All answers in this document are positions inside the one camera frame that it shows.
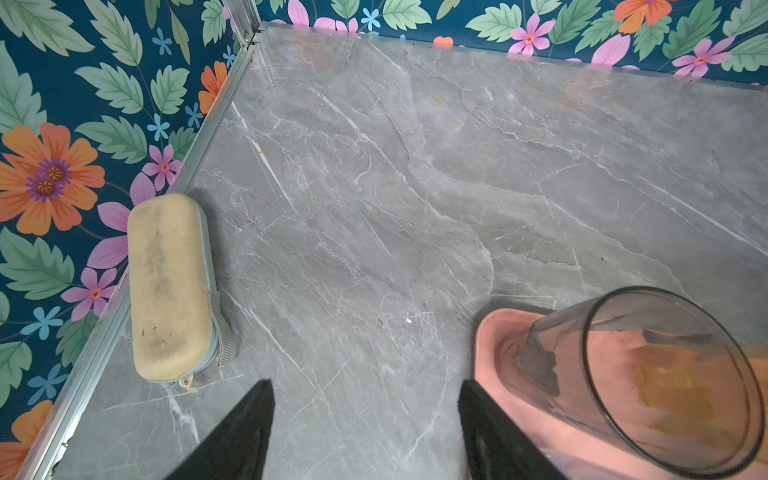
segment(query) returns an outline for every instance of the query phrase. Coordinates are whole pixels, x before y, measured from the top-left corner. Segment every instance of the sponge case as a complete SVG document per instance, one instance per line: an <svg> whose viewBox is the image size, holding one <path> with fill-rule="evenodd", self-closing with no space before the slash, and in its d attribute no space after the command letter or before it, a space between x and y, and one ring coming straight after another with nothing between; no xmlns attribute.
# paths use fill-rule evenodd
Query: sponge case
<svg viewBox="0 0 768 480"><path fill-rule="evenodd" d="M183 194L137 205L128 217L131 324L136 371L176 382L217 358L234 358L223 320L203 209Z"/></svg>

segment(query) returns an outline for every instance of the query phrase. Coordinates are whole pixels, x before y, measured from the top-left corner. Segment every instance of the pink tray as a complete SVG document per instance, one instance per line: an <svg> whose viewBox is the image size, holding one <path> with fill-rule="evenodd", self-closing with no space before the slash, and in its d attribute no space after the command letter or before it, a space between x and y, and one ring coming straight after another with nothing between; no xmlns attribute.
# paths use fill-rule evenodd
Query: pink tray
<svg viewBox="0 0 768 480"><path fill-rule="evenodd" d="M542 315L522 310L499 309L480 323L475 338L475 380L501 406L509 417L540 449L551 449L583 458L624 475L643 480L678 478L675 474L631 453L582 432L511 394L499 380L495 352L499 344L513 335L523 336ZM753 463L733 478L768 478L768 467Z"/></svg>

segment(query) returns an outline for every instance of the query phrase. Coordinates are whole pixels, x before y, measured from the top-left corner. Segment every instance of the green leaf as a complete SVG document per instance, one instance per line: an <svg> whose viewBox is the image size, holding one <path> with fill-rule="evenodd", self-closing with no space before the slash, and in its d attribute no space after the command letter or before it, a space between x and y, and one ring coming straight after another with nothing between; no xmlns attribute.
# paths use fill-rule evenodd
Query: green leaf
<svg viewBox="0 0 768 480"><path fill-rule="evenodd" d="M462 0L442 0L440 8L437 10L437 16L435 18L439 20L440 18L445 17L448 12L458 7L458 4L461 3L461 1Z"/></svg>
<svg viewBox="0 0 768 480"><path fill-rule="evenodd" d="M562 2L558 2L558 0L531 0L531 8L533 8L534 13L543 15L552 12L559 7L561 3Z"/></svg>
<svg viewBox="0 0 768 480"><path fill-rule="evenodd" d="M723 22L727 37L741 35L768 22L768 0L742 0L740 8L734 8L730 20Z"/></svg>
<svg viewBox="0 0 768 480"><path fill-rule="evenodd" d="M593 20L589 25L589 28L581 33L583 38L578 42L578 45L576 45L575 51L579 51L586 47L594 47L619 31L621 22L616 22L614 19L615 16L615 10L608 10L607 12L603 12L602 17Z"/></svg>
<svg viewBox="0 0 768 480"><path fill-rule="evenodd" d="M221 35L227 30L227 20L221 16L224 6L219 0L208 0L203 6L205 10L200 15L200 20L203 21L203 45L208 45L210 41L216 43L221 39Z"/></svg>
<svg viewBox="0 0 768 480"><path fill-rule="evenodd" d="M98 150L112 154L115 160L125 160L126 164L135 164L147 156L147 137L141 127L120 117L120 121L106 115L102 121L89 121L74 131L100 143Z"/></svg>
<svg viewBox="0 0 768 480"><path fill-rule="evenodd" d="M157 80L150 83L149 89L158 110L168 115L179 111L179 105L184 103L184 95L187 94L184 84L189 74L186 68L174 70L170 65L163 71L157 71Z"/></svg>
<svg viewBox="0 0 768 480"><path fill-rule="evenodd" d="M101 41L114 53L114 57L126 65L137 67L144 47L138 33L134 33L131 21L123 17L111 3L101 0L84 0L95 20L91 24L101 34Z"/></svg>
<svg viewBox="0 0 768 480"><path fill-rule="evenodd" d="M8 320L8 315L11 313L11 304L8 301L8 297L3 292L0 292L0 326Z"/></svg>
<svg viewBox="0 0 768 480"><path fill-rule="evenodd" d="M600 0L572 1L558 12L558 20L549 31L549 39L555 45L573 40L599 11Z"/></svg>
<svg viewBox="0 0 768 480"><path fill-rule="evenodd" d="M523 14L520 7L502 3L496 7L488 7L483 15L474 17L465 28L479 31L478 37L488 41L502 42L512 38L512 30L520 26Z"/></svg>
<svg viewBox="0 0 768 480"><path fill-rule="evenodd" d="M181 54L184 56L184 60L187 61L187 65L192 63L192 57L190 56L190 36L187 33L187 29L179 22L179 19L170 13L170 26L174 30L174 40L181 49Z"/></svg>
<svg viewBox="0 0 768 480"><path fill-rule="evenodd" d="M286 0L270 0L270 7L272 7L272 13L277 13L283 5L286 4Z"/></svg>
<svg viewBox="0 0 768 480"><path fill-rule="evenodd" d="M67 50L80 53L93 50L93 45L69 28L72 19L55 10L55 6L51 0L0 0L0 19L13 35L19 38L26 35L42 51L48 47L68 57Z"/></svg>
<svg viewBox="0 0 768 480"><path fill-rule="evenodd" d="M0 253L5 263L0 264L0 274L8 277L8 288L26 292L27 300L41 300L61 292L72 284L74 264L72 258L53 250L40 237L35 244L12 233L7 227L0 231Z"/></svg>
<svg viewBox="0 0 768 480"><path fill-rule="evenodd" d="M664 36L670 32L670 23L672 18L664 17L653 25L643 23L640 30L634 34L632 43L634 52L640 55L640 60L646 58L657 46L664 41Z"/></svg>
<svg viewBox="0 0 768 480"><path fill-rule="evenodd" d="M5 42L0 41L0 134L24 125L39 135L40 125L48 120L40 104L40 94L32 94L29 74L18 74Z"/></svg>
<svg viewBox="0 0 768 480"><path fill-rule="evenodd" d="M690 16L680 17L675 31L667 37L667 43L661 46L661 52L667 58L678 58L693 49L704 39L717 24L721 7L715 8L715 0L701 0Z"/></svg>
<svg viewBox="0 0 768 480"><path fill-rule="evenodd" d="M432 23L432 18L419 5L422 0L386 0L382 9L384 22L393 30L416 28L419 23Z"/></svg>
<svg viewBox="0 0 768 480"><path fill-rule="evenodd" d="M70 363L78 361L80 353L94 331L98 317L93 312L88 312L85 318L73 322L71 319L64 322L64 325L56 332L56 338L61 339L56 346L56 355L61 355L61 366L67 366Z"/></svg>
<svg viewBox="0 0 768 480"><path fill-rule="evenodd" d="M22 370L29 371L31 365L32 351L26 343L0 344L0 407L11 395L11 387L17 389L22 382Z"/></svg>
<svg viewBox="0 0 768 480"><path fill-rule="evenodd" d="M360 8L360 0L331 0L331 6L341 18L349 20Z"/></svg>
<svg viewBox="0 0 768 480"><path fill-rule="evenodd" d="M147 25L154 30L157 23L157 9L160 8L160 0L144 0L144 13L147 14Z"/></svg>
<svg viewBox="0 0 768 480"><path fill-rule="evenodd" d="M101 68L80 67L74 72L98 88L96 96L109 100L110 107L122 108L124 114L141 111L144 108L144 94L139 80L133 75L128 77L120 66L115 70L105 63L100 65Z"/></svg>
<svg viewBox="0 0 768 480"><path fill-rule="evenodd" d="M174 160L184 161L196 136L194 128L181 127L170 133L168 143L174 146Z"/></svg>
<svg viewBox="0 0 768 480"><path fill-rule="evenodd" d="M755 35L730 49L730 60L720 64L723 70L755 71L768 65L768 33Z"/></svg>

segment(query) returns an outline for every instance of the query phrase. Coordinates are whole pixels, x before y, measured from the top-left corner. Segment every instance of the gray marble floor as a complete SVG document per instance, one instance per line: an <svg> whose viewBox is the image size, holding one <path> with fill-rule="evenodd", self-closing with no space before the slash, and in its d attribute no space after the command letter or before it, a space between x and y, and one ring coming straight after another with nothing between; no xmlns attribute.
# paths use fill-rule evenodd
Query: gray marble floor
<svg viewBox="0 0 768 480"><path fill-rule="evenodd" d="M261 378L265 478L465 477L497 306L652 284L768 339L768 96L271 28L189 194L238 357L151 385L126 333L56 480L163 478Z"/></svg>

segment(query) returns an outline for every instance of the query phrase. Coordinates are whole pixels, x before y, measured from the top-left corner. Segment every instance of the clear drinking glass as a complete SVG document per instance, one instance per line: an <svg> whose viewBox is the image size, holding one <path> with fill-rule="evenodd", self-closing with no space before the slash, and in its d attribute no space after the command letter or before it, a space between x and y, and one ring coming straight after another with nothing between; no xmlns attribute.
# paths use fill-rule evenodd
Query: clear drinking glass
<svg viewBox="0 0 768 480"><path fill-rule="evenodd" d="M523 400L678 475L733 475L763 441L745 355L666 290L629 286L544 316L502 343L496 369Z"/></svg>

